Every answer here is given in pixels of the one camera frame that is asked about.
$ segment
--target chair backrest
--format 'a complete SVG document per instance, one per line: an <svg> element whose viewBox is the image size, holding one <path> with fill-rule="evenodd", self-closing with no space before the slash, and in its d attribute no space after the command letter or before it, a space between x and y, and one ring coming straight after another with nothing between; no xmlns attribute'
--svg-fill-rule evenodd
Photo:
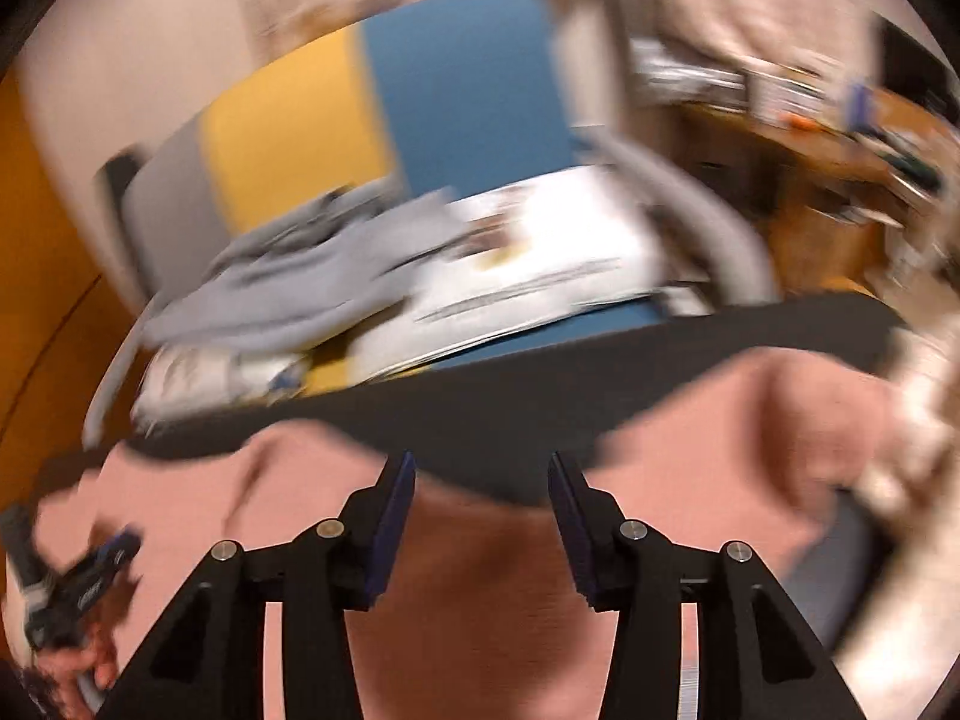
<svg viewBox="0 0 960 720"><path fill-rule="evenodd" d="M428 0L265 66L134 177L123 221L151 292L195 289L229 240L395 173L461 196L576 164L544 0Z"/></svg>

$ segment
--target pink blanket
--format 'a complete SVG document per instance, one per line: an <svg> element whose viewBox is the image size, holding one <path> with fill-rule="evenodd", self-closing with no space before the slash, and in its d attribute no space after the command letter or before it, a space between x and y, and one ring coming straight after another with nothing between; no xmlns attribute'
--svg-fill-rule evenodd
<svg viewBox="0 0 960 720"><path fill-rule="evenodd" d="M808 352L757 349L603 437L589 482L673 541L750 542L782 576L821 536L830 486L851 483L882 450L891 416L885 382ZM104 609L122 666L213 543L289 541L337 514L381 463L308 422L182 464L118 447L99 474L43 502L37 542L63 566L95 531L144 533L136 587ZM266 717L277 720L279 611L268 608L264 675ZM593 613L575 593L548 509L493 503L421 474L387 593L370 613L349 613L347 628L373 720L582 720L599 709L616 615ZM685 651L695 659L695 647Z"/></svg>

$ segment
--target folded gray garment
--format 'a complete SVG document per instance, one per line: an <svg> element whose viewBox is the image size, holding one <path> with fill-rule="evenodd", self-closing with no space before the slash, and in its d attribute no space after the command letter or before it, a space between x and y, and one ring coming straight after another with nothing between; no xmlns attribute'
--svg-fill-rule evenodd
<svg viewBox="0 0 960 720"><path fill-rule="evenodd" d="M467 223L446 191L388 207L382 182L329 194L232 242L212 276L144 325L149 343L309 348L409 295L425 255Z"/></svg>

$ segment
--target pink fabric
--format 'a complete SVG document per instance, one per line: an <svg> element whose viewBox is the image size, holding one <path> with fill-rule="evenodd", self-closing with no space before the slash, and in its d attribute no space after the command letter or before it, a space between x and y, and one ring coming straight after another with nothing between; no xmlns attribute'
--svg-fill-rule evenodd
<svg viewBox="0 0 960 720"><path fill-rule="evenodd" d="M673 541L714 550L749 541L782 575L822 533L829 485L850 483L882 451L891 417L882 381L808 352L757 349L604 437L589 480ZM99 475L42 504L37 542L63 566L95 525L143 531L131 600L107 610L123 665L211 544L289 541L373 483L381 461L307 422L183 464L119 447ZM265 706L277 720L279 622L269 608ZM496 504L421 474L390 587L370 613L349 613L347 627L371 720L582 720L599 709L616 615L593 613L575 593L547 509Z"/></svg>

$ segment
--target blue fabric panel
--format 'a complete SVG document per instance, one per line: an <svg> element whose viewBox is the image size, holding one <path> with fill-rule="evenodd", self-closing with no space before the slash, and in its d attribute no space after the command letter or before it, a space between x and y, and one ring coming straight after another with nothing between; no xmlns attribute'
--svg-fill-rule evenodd
<svg viewBox="0 0 960 720"><path fill-rule="evenodd" d="M577 164L544 0L426 0L362 28L414 196L470 196Z"/></svg>
<svg viewBox="0 0 960 720"><path fill-rule="evenodd" d="M558 322L545 324L523 333L516 333L496 341L488 341L483 346L468 349L452 357L432 362L430 370L434 368L454 367L464 362L487 360L490 357L510 354L511 352L536 349L541 346L550 346L563 341L577 341L579 338L589 338L601 333L616 333L619 330L632 330L635 327L645 327L648 324L663 322L664 315L653 300L643 298L631 300L627 303L617 303L613 306L595 309L588 314L577 314L576 317L567 317Z"/></svg>

